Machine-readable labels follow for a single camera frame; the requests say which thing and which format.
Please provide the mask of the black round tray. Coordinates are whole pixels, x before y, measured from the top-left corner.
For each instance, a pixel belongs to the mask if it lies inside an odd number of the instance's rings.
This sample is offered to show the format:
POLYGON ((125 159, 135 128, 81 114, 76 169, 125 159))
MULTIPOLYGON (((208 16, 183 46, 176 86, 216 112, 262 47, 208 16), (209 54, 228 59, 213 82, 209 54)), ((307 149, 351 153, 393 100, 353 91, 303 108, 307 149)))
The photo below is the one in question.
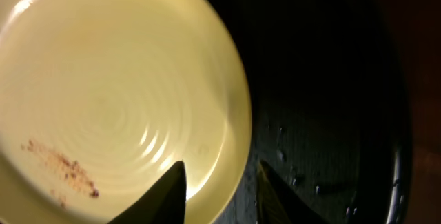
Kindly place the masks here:
POLYGON ((292 223, 402 223, 409 106, 373 0, 208 0, 252 98, 252 144, 218 223, 264 223, 266 174, 292 223))

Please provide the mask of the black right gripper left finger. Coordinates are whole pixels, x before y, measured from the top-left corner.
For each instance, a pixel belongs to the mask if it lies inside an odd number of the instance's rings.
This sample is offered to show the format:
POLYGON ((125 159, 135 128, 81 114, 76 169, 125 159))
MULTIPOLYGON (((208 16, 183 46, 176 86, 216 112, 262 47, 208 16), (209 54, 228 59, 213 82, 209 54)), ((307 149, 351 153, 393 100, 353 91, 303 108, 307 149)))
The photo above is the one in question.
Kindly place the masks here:
POLYGON ((177 161, 142 197, 109 224, 184 224, 187 180, 177 161))

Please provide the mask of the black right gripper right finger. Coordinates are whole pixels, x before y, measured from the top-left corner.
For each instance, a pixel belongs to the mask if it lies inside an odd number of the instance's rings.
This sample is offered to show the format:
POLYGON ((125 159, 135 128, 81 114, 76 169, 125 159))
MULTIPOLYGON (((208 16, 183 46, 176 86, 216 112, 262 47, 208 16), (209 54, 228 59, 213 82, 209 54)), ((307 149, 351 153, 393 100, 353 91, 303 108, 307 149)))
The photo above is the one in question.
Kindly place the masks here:
POLYGON ((277 175, 264 160, 256 173, 256 209, 259 224, 327 224, 277 175))

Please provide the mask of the yellow plate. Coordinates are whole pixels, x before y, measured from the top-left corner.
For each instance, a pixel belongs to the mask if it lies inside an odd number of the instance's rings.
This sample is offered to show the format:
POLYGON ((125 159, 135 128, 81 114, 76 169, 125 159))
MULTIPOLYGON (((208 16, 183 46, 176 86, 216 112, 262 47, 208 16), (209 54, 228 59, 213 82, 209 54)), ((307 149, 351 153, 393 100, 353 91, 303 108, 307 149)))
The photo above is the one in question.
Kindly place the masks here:
POLYGON ((1 0, 2 223, 107 223, 178 161, 184 221, 213 223, 251 129, 207 0, 1 0))

